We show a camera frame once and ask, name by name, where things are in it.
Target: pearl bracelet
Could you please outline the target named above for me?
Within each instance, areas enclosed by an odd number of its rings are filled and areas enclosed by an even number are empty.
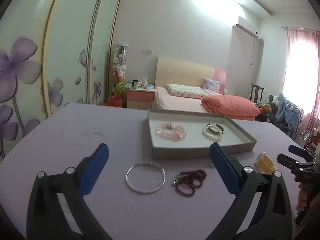
[[[209,140],[212,140],[213,142],[220,142],[223,131],[220,127],[218,127],[215,124],[208,124],[205,128],[203,128],[202,134],[204,137],[206,137]]]
[[[171,141],[183,141],[187,133],[187,129],[172,122],[164,122],[158,125],[156,129],[156,135]]]

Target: hand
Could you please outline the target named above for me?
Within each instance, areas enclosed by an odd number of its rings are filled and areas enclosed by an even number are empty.
[[[297,211],[303,211],[304,208],[307,206],[308,195],[302,187],[303,187],[303,183],[300,183],[299,184],[300,192],[298,195],[298,204],[296,208]],[[320,202],[320,192],[313,198],[313,200],[310,203],[310,207],[317,205],[319,202]]]

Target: curtain rod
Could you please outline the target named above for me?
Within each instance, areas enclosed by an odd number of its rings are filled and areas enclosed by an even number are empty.
[[[307,29],[307,28],[299,28],[299,27],[288,27],[288,26],[281,26],[281,28],[288,28],[288,29],[300,29],[300,30],[307,30],[307,31],[315,31],[315,32],[319,32],[319,30],[313,30],[313,29]]]

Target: mug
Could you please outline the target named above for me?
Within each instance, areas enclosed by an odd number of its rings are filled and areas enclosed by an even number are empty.
[[[135,81],[135,82],[133,83],[133,88],[134,88],[134,89],[137,89],[139,86],[140,86],[140,82],[139,82],[139,81]]]

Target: pink crystal bracelet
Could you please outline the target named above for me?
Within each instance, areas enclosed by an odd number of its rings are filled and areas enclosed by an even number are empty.
[[[164,122],[158,125],[156,130],[156,135],[171,141],[183,141],[187,135],[187,129],[183,128],[182,126],[178,125],[177,123],[172,122]]]

